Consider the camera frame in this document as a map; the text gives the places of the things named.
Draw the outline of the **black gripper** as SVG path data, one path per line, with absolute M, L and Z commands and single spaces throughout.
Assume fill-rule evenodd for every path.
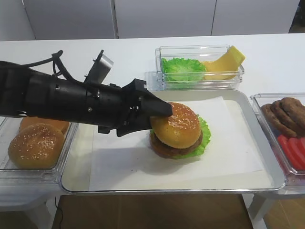
M 144 80 L 134 79 L 128 85 L 85 84 L 86 112 L 84 123 L 96 125 L 98 132 L 116 130 L 121 137 L 152 128 L 150 116 L 169 117 L 172 106 L 147 90 Z

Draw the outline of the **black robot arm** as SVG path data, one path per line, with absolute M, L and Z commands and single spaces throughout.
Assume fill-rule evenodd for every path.
M 0 63 L 0 114 L 96 125 L 121 137 L 151 129 L 151 117 L 169 117 L 172 107 L 146 89 L 146 81 L 104 85 L 106 67 L 95 63 L 82 82 L 61 79 L 19 64 Z

